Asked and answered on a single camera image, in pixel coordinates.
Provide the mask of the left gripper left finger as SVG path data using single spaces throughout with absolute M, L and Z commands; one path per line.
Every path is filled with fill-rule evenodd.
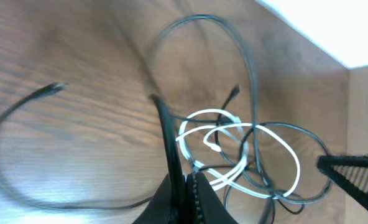
M 157 95 L 150 98 L 159 114 L 168 174 L 134 224 L 235 224 L 203 173 L 183 175 L 168 106 Z

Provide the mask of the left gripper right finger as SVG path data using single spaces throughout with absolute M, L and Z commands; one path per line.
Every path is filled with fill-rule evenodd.
M 319 156 L 318 170 L 368 211 L 368 154 Z

